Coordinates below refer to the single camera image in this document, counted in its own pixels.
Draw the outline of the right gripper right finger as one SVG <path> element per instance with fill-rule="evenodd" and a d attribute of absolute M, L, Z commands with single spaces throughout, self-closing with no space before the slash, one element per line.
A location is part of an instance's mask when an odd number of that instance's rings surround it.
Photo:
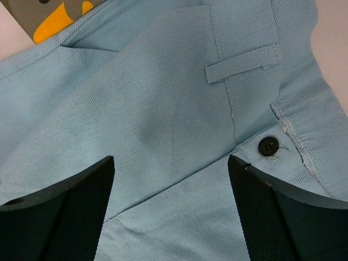
<path fill-rule="evenodd" d="M 230 156 L 250 260 L 347 260 L 347 202 L 314 194 Z"/>

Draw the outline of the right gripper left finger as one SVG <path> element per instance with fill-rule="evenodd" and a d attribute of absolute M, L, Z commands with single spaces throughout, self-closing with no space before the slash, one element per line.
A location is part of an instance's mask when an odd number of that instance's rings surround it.
<path fill-rule="evenodd" d="M 114 180 L 114 158 L 1 205 L 1 260 L 94 260 Z"/>

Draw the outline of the light blue trousers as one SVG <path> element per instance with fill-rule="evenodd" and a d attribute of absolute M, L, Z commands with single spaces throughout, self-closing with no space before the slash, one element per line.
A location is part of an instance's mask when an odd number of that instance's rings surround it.
<path fill-rule="evenodd" d="M 315 1 L 106 1 L 1 61 L 1 202 L 111 155 L 97 260 L 248 260 L 233 154 L 347 200 Z"/>

